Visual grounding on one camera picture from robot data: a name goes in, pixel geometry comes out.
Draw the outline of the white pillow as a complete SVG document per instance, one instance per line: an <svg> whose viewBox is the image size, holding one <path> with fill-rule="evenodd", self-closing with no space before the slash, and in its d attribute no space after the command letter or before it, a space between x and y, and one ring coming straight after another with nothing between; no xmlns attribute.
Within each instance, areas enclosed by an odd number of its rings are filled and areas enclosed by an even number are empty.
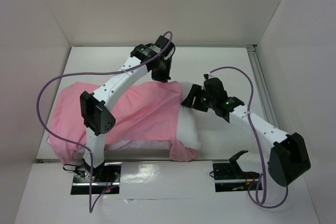
<svg viewBox="0 0 336 224"><path fill-rule="evenodd" d="M183 89L178 82L146 82L133 85L112 109L116 124L108 133L106 147L168 149L184 161L201 148L191 109L181 106Z"/></svg>

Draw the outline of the pink satin pillowcase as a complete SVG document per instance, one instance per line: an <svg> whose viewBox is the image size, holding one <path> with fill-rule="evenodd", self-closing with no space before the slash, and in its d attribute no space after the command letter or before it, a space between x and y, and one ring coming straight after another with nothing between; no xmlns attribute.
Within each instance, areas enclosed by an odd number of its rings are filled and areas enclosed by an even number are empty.
<svg viewBox="0 0 336 224"><path fill-rule="evenodd" d="M98 86L76 82L63 89L57 99L49 128L53 132L48 144L62 163L71 162L74 154L86 143L86 127L80 111L80 95ZM114 127L107 133L105 148L121 150L139 148L148 143L157 148L168 144L169 158L188 162L197 156L201 142L192 110L181 105L179 82L145 82L133 85L111 110Z"/></svg>

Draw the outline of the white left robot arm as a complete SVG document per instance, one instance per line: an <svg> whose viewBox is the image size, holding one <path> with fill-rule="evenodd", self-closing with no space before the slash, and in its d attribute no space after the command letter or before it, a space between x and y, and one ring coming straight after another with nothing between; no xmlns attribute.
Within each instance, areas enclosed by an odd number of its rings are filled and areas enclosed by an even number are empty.
<svg viewBox="0 0 336 224"><path fill-rule="evenodd" d="M121 96L149 72L159 82L170 79L170 69L175 45L172 38L160 35L155 43L137 45L120 70L92 93L80 95L80 108L86 127L86 150L83 156L85 176L91 181L103 177L104 147L107 133L116 119L111 110Z"/></svg>

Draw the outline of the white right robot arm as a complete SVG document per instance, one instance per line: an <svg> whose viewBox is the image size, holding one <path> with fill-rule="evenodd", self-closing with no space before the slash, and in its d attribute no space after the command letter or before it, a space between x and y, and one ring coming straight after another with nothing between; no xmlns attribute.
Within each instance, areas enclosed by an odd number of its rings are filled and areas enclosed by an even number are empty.
<svg viewBox="0 0 336 224"><path fill-rule="evenodd" d="M193 84L182 106L202 112L211 109L226 122L257 136L260 144L270 149L268 173L282 187L311 168L306 144L300 134L282 131L250 112L239 98L227 95L218 78L209 78L202 86Z"/></svg>

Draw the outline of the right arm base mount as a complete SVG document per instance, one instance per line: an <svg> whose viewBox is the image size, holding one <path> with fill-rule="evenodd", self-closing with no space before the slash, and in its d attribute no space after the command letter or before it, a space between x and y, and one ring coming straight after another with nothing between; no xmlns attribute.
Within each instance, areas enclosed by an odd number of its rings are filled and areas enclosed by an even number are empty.
<svg viewBox="0 0 336 224"><path fill-rule="evenodd" d="M217 193L247 191L249 186L251 190L256 190L256 182L260 174L252 171L245 172L237 163L237 160L247 152L243 150L225 162L213 163L213 170L209 172L209 176L214 179Z"/></svg>

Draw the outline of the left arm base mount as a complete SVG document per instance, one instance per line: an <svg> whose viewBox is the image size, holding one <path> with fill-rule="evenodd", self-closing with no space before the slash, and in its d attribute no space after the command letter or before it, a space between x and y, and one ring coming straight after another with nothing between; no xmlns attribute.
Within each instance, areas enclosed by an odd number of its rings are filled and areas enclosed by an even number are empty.
<svg viewBox="0 0 336 224"><path fill-rule="evenodd" d="M113 195L120 192L122 163L105 163L101 174L92 179L92 194L99 195L103 191L105 194ZM89 173L83 166L75 164L63 165L63 170L73 173L71 195L89 195Z"/></svg>

